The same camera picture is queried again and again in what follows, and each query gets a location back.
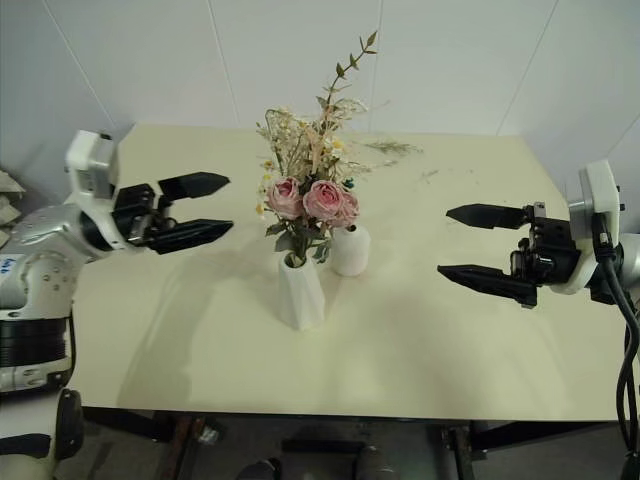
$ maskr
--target metal frame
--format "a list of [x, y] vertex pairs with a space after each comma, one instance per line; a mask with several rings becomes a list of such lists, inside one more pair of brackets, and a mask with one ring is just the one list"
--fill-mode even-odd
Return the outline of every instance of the metal frame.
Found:
[[611, 422], [510, 422], [482, 428], [483, 422], [443, 431], [447, 448], [453, 451], [459, 480], [475, 480], [473, 461], [486, 458], [489, 451], [552, 440], [566, 435], [603, 428]]
[[[86, 420], [133, 433], [158, 442], [169, 443], [169, 452], [160, 468], [163, 480], [188, 480], [191, 476], [200, 436], [206, 424], [224, 417], [306, 418], [343, 421], [391, 421], [380, 417], [343, 417], [324, 415], [268, 415], [242, 413], [155, 412], [152, 418], [115, 408], [84, 407]], [[444, 445], [452, 451], [459, 480], [476, 480], [473, 461], [486, 458], [489, 451], [550, 440], [611, 425], [610, 422], [511, 422], [486, 428], [484, 422], [461, 420], [403, 419], [442, 427]], [[357, 453], [360, 442], [302, 441], [284, 439], [283, 451]]]

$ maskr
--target pink rose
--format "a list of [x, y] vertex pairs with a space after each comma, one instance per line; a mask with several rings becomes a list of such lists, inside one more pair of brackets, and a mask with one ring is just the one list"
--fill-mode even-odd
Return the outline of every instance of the pink rose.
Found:
[[346, 191], [342, 193], [342, 197], [344, 198], [342, 208], [338, 211], [336, 218], [328, 222], [332, 227], [350, 227], [360, 215], [358, 199]]
[[278, 180], [267, 192], [267, 205], [282, 218], [295, 220], [304, 213], [299, 185], [293, 177]]
[[322, 222], [333, 220], [344, 203], [342, 188], [327, 180], [318, 180], [311, 185], [304, 198], [304, 209], [307, 213]]

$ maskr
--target sticker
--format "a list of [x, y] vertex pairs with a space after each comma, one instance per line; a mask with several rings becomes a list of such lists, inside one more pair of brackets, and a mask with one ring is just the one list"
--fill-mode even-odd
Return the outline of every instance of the sticker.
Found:
[[0, 255], [0, 285], [11, 275], [11, 271], [24, 255]]

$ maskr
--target black cable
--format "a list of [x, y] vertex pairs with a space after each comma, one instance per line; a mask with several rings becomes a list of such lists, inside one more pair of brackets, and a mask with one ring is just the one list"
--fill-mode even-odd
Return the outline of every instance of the black cable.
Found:
[[616, 411], [618, 414], [618, 423], [623, 437], [628, 441], [627, 447], [632, 452], [637, 452], [638, 439], [638, 414], [636, 406], [635, 388], [631, 384], [631, 392], [629, 393], [629, 410], [630, 410], [630, 432], [626, 430], [626, 415], [624, 411], [624, 394], [629, 381], [633, 381], [633, 360], [638, 353], [640, 345], [640, 327], [635, 315], [635, 309], [627, 301], [626, 294], [620, 285], [618, 276], [616, 275], [613, 260], [605, 258], [600, 262], [602, 270], [605, 274], [607, 284], [613, 295], [613, 298], [622, 312], [629, 329], [629, 344], [624, 353], [624, 359], [618, 375], [618, 383], [616, 386]]
[[[627, 348], [629, 348], [629, 343], [631, 341], [631, 333], [629, 332], [629, 327], [625, 328], [625, 333], [624, 333], [624, 348], [625, 348], [625, 352], [627, 351]], [[633, 374], [633, 366], [631, 367], [631, 370], [629, 372], [629, 376], [627, 377], [627, 403], [629, 405], [629, 417], [630, 418], [638, 418], [638, 411], [637, 411], [637, 406], [636, 406], [636, 394], [635, 394], [635, 379], [634, 379], [634, 374]], [[630, 430], [630, 434], [629, 434], [629, 445], [630, 448], [629, 450], [637, 452], [638, 451], [638, 429], [640, 428], [640, 426], [638, 426], [637, 424], [635, 425], [635, 429], [633, 428], [633, 425], [630, 426], [629, 430]]]
[[71, 374], [69, 375], [71, 378], [76, 370], [76, 329], [73, 323], [73, 310], [69, 313], [69, 343], [71, 343]]
[[[629, 332], [629, 327], [625, 325], [625, 329], [624, 329], [624, 351], [626, 352], [627, 349], [629, 348], [629, 342], [631, 341], [631, 333]], [[635, 381], [633, 379], [633, 368], [631, 369], [631, 375], [627, 376], [627, 383], [626, 383], [626, 389], [627, 389], [627, 403], [629, 405], [629, 411], [631, 412], [632, 408], [633, 408], [633, 404], [635, 402], [635, 387], [634, 387]], [[626, 422], [621, 425], [621, 429], [624, 430], [623, 432], [623, 438], [625, 441], [625, 444], [627, 445], [627, 450], [631, 451], [633, 450], [633, 445], [634, 443], [632, 443], [632, 439], [631, 436], [629, 435], [628, 431], [627, 431], [627, 424]]]

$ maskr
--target small white vase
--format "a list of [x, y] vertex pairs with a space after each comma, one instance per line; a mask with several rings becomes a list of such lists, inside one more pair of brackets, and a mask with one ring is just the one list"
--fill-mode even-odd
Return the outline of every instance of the small white vase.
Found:
[[331, 268], [344, 277], [360, 275], [369, 263], [371, 235], [362, 225], [354, 225], [354, 227], [333, 230]]
[[309, 258], [302, 266], [287, 265], [287, 255], [280, 260], [280, 318], [295, 330], [306, 330], [324, 322], [324, 292], [314, 262]]

